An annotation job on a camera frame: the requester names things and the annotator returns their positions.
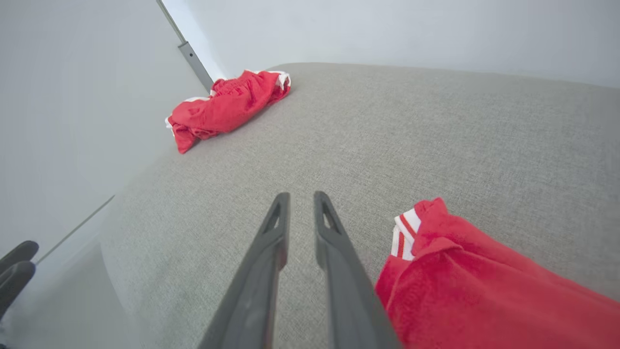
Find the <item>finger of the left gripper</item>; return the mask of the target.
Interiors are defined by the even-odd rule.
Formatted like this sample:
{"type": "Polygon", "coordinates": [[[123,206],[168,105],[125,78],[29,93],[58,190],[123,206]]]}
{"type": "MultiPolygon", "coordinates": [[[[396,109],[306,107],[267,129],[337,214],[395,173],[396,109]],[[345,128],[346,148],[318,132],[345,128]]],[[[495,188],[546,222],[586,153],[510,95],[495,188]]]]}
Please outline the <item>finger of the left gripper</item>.
{"type": "Polygon", "coordinates": [[[37,254],[39,245],[35,241],[23,241],[0,259],[0,274],[22,261],[31,261],[37,254]]]}
{"type": "Polygon", "coordinates": [[[16,300],[19,294],[33,278],[36,265],[31,261],[20,261],[11,265],[0,276],[0,318],[16,300]]]}

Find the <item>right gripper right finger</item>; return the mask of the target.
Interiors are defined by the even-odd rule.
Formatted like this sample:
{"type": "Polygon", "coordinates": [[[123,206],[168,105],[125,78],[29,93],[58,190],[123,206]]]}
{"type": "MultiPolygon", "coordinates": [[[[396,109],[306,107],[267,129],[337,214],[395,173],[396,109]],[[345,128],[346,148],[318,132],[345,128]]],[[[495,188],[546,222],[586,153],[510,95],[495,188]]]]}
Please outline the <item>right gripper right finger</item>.
{"type": "Polygon", "coordinates": [[[325,275],[330,349],[400,349],[336,210],[323,191],[314,193],[316,260],[325,275]]]}

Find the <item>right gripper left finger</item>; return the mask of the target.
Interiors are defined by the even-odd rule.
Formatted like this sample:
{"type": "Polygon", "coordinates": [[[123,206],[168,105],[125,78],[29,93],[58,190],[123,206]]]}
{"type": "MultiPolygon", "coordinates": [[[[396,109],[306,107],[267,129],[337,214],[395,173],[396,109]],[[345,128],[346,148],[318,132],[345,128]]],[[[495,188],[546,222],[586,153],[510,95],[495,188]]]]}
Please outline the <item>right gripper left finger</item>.
{"type": "Polygon", "coordinates": [[[290,194],[279,193],[235,272],[200,349],[270,349],[279,272],[289,245],[290,194]]]}

